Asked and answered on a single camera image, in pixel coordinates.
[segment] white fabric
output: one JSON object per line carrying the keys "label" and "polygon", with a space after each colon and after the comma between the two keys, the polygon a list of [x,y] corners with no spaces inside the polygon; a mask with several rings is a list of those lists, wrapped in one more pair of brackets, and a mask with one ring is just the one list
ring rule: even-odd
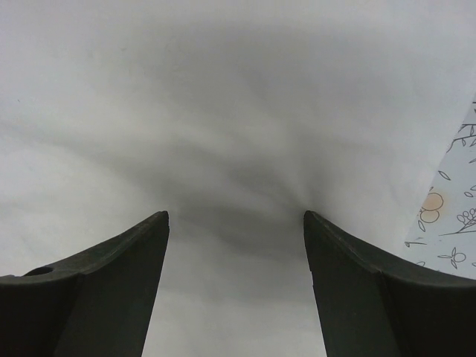
{"label": "white fabric", "polygon": [[1,1],[0,274],[168,210],[144,356],[324,356],[303,212],[398,253],[476,90],[475,14]]}

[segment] floral patterned paper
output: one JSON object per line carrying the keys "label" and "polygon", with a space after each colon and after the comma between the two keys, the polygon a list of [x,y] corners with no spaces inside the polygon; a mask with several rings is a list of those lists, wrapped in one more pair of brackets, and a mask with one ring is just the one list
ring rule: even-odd
{"label": "floral patterned paper", "polygon": [[476,101],[434,177],[402,257],[476,279]]}

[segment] white cloth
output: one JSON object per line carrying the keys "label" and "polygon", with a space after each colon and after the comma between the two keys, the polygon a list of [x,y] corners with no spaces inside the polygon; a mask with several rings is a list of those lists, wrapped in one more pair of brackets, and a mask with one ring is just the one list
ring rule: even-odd
{"label": "white cloth", "polygon": [[4,0],[0,274],[157,210],[144,356],[324,356],[306,209],[398,253],[476,91],[472,0]]}

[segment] orange flower print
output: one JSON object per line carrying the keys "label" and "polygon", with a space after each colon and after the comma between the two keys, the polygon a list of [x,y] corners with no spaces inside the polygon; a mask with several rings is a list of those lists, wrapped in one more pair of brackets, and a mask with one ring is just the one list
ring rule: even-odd
{"label": "orange flower print", "polygon": [[426,232],[425,223],[435,223],[440,218],[440,212],[438,211],[443,207],[445,201],[443,197],[436,192],[431,192],[426,196],[426,200],[423,202],[422,208],[419,210],[419,229]]}

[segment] hole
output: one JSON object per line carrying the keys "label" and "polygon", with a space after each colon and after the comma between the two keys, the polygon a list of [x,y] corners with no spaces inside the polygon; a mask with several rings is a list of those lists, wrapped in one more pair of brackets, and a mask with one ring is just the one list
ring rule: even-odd
{"label": "hole", "polygon": [[43,274],[51,273],[53,270],[54,269],[49,266],[42,266],[28,272],[27,274],[24,275],[24,277],[32,277],[34,275],[43,275]]}

